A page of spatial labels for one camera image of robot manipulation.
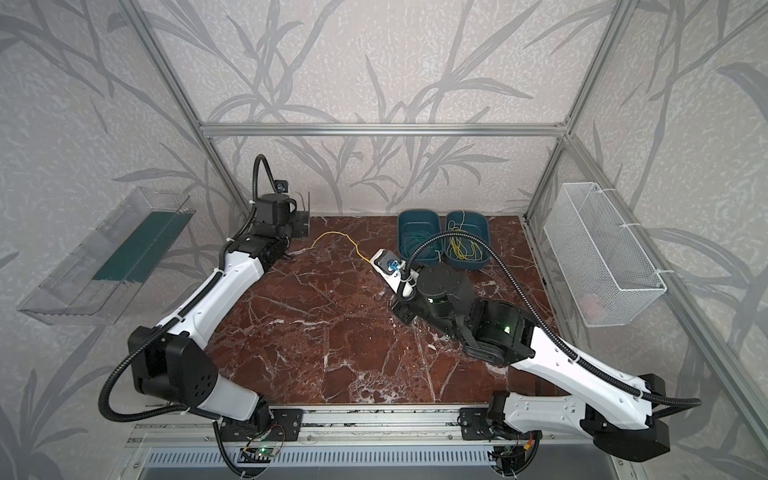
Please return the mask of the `dark grey foam spool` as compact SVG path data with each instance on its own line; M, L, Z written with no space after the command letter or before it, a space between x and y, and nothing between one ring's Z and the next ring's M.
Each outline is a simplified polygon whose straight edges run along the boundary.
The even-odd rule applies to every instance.
M301 208L297 211L297 226L294 229L296 238L308 238L310 236L311 220L311 193L305 196L300 194Z

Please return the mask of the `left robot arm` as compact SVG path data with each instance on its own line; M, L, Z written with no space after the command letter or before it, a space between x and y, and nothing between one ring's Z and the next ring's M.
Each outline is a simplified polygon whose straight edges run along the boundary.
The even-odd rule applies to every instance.
M173 313L152 328L138 327L128 339L128 355L107 377L98 410L107 420L132 423L173 412L228 419L256 431L274 423L268 402L258 393L224 378L207 355L207 345L241 296L276 263L291 260L294 239L309 233L309 213L274 177L267 157L255 157L250 212L222 246L207 280ZM120 413L111 403L119 378L132 375L137 392L164 406Z

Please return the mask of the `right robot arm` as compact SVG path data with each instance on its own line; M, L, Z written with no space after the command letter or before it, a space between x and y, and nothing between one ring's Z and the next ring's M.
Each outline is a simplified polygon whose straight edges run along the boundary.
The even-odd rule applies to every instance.
M533 374L564 390L562 396L494 394L486 421L495 435L539 431L576 435L632 462L669 452L665 418L702 406L700 399L669 397L661 377L629 375L594 359L555 333L530 302L517 307L481 298L465 274L443 263L417 262L422 251L449 238L480 246L515 290L522 289L493 248L464 231L440 232L406 259L381 249L370 263L393 290L391 310L404 324L419 318L458 342L471 358Z

